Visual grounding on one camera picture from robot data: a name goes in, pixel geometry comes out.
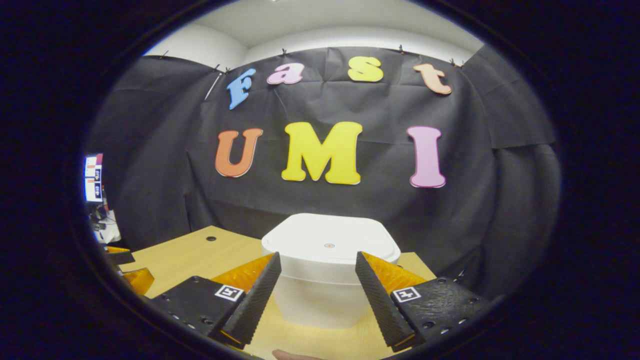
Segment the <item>wooden table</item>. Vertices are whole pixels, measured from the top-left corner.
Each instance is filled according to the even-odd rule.
[[[123,271],[147,267],[155,281],[145,296],[156,297],[193,275],[212,278],[262,256],[260,240],[209,226],[133,253],[135,263]],[[398,265],[427,280],[435,275],[413,252],[404,252]],[[281,349],[327,360],[371,360],[393,355],[382,338],[373,312],[349,329],[319,329],[284,321],[273,297],[269,299],[253,341],[244,351],[265,360]]]

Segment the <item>computer screen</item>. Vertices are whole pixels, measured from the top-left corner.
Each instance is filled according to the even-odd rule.
[[[102,154],[84,158],[84,195],[88,202],[102,202]]]

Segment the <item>white wall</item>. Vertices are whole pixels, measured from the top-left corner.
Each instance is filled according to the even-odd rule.
[[[410,53],[428,55],[444,61],[452,58],[458,64],[467,61],[481,47],[479,43],[475,51],[469,51],[435,38],[406,31],[350,26],[310,30],[271,40],[249,49],[242,64],[282,54],[283,48],[292,53],[318,47],[371,46],[398,49],[400,45],[404,51]]]
[[[172,33],[145,55],[162,55],[183,58],[224,71],[243,64],[247,48],[236,39],[207,26],[189,24]]]

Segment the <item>white lid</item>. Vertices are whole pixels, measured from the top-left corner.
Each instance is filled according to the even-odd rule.
[[[396,263],[400,249],[381,223],[368,218],[295,214],[262,238],[265,253],[280,252],[281,276],[360,284],[356,255],[364,251]]]

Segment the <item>white ceiling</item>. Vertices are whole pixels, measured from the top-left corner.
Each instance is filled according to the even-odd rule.
[[[197,24],[246,47],[286,35],[336,26],[373,26],[427,35],[475,52],[482,42],[452,22],[406,0],[240,0]]]

